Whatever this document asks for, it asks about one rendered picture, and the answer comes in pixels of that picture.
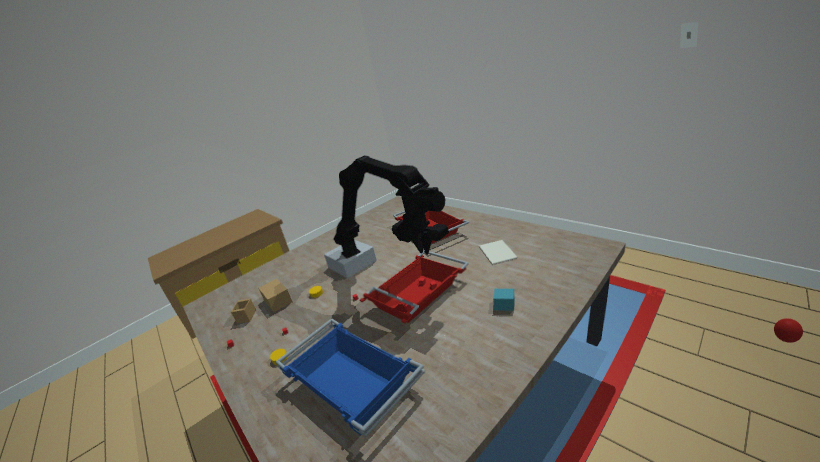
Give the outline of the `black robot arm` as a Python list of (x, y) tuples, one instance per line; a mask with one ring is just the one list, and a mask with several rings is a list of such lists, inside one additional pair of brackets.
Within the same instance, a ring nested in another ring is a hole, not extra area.
[[(339, 182), (344, 188), (342, 220), (337, 226), (337, 233), (334, 237), (336, 244), (342, 245), (341, 254), (347, 259), (358, 253), (354, 238), (358, 236), (359, 224), (354, 220), (357, 189), (363, 181), (365, 173), (371, 173), (390, 181), (391, 185), (398, 191), (396, 196), (401, 196), (406, 212), (418, 210), (440, 212), (445, 206), (445, 196), (438, 187), (428, 187), (429, 183), (413, 165), (393, 166), (369, 156), (356, 159), (349, 167), (339, 173)], [(415, 184), (419, 183), (417, 186)], [(394, 234), (399, 241), (410, 242), (416, 238), (421, 231), (417, 219), (411, 220), (403, 216), (403, 222), (395, 230)]]

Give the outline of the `tan cardboard box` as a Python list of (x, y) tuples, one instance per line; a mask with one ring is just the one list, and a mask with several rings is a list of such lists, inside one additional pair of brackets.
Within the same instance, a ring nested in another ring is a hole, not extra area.
[(285, 288), (277, 278), (258, 288), (264, 301), (267, 303), (267, 306), (273, 312), (276, 312), (287, 304), (292, 303), (292, 299), (287, 288)]

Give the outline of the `brown open box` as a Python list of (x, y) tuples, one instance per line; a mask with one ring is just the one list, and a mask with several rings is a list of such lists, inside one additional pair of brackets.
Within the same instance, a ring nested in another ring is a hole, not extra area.
[(235, 321), (238, 323), (250, 322), (256, 309), (249, 299), (239, 300), (231, 311)]

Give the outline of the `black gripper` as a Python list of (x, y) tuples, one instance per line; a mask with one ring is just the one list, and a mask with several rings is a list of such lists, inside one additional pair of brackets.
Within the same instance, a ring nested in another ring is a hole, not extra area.
[[(421, 209), (418, 210), (418, 211), (415, 211), (415, 212), (406, 212), (405, 211), (405, 214), (403, 216), (406, 216), (407, 219), (409, 219), (409, 220), (411, 220), (411, 217), (414, 217), (415, 219), (417, 219), (418, 223), (420, 224), (421, 231), (418, 233), (416, 238), (415, 239), (412, 238), (411, 241), (415, 244), (415, 246), (417, 247), (417, 249), (419, 250), (419, 252), (421, 254), (423, 253), (423, 247), (424, 247), (425, 254), (427, 255), (429, 253), (432, 240), (433, 241), (441, 240), (444, 236), (446, 236), (449, 233), (449, 230), (448, 230), (448, 226), (443, 225), (443, 224), (435, 224), (434, 226), (427, 226), (427, 225), (430, 224), (430, 222), (428, 220), (426, 220), (426, 216), (425, 216), (426, 212), (427, 212), (426, 210), (421, 210)], [(403, 220), (400, 220), (399, 222), (397, 222), (396, 224), (394, 224), (392, 226), (393, 234), (402, 222), (403, 222)]]

